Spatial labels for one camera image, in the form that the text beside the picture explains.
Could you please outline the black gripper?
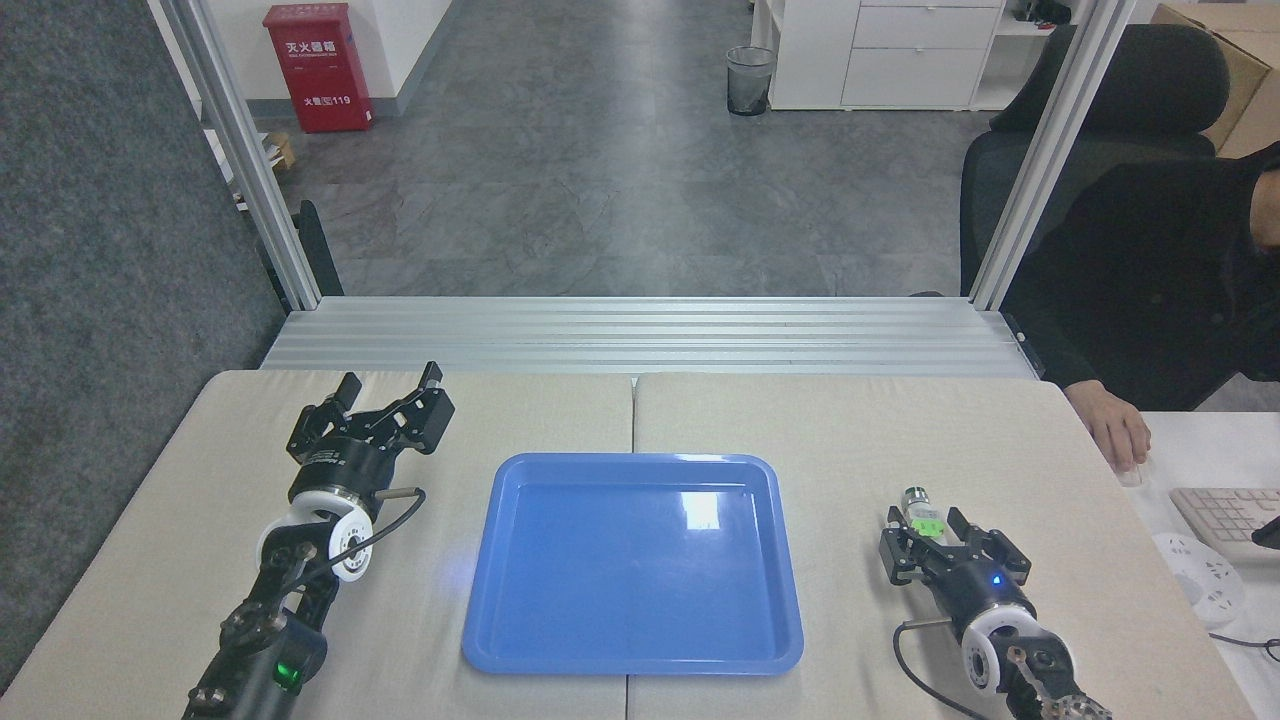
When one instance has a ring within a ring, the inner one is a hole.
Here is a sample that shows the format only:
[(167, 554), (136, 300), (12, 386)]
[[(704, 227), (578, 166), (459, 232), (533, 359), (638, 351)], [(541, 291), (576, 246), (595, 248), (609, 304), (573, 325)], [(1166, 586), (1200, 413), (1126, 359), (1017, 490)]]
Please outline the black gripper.
[(879, 536), (879, 557), (890, 583), (906, 585), (919, 579), (928, 584), (938, 609), (950, 616), (957, 642), (978, 615), (996, 605), (1011, 603), (1037, 618), (1021, 589), (1030, 560), (1001, 530), (982, 529), (959, 507), (948, 509), (948, 525), (972, 553), (983, 557), (952, 560), (950, 546), (922, 536), (899, 507), (890, 506)]
[[(349, 410), (362, 384), (355, 373), (346, 373), (337, 388), (319, 405), (302, 409), (287, 443), (297, 456), (300, 470), (289, 488), (289, 500), (307, 491), (342, 491), (361, 501), (388, 489), (398, 451), (411, 448), (434, 454), (454, 414), (454, 405), (440, 387), (442, 369), (428, 363), (417, 387), (381, 410)], [(349, 436), (323, 438), (342, 430), (349, 419)]]

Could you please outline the person's hand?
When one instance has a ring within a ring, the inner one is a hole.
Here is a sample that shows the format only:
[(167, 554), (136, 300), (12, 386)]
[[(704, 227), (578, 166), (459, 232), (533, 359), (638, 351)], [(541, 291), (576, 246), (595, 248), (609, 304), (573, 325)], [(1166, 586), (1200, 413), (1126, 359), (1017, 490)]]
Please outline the person's hand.
[(1062, 393), (1115, 471), (1132, 471), (1147, 462), (1151, 430), (1134, 405), (1100, 380), (1075, 382)]

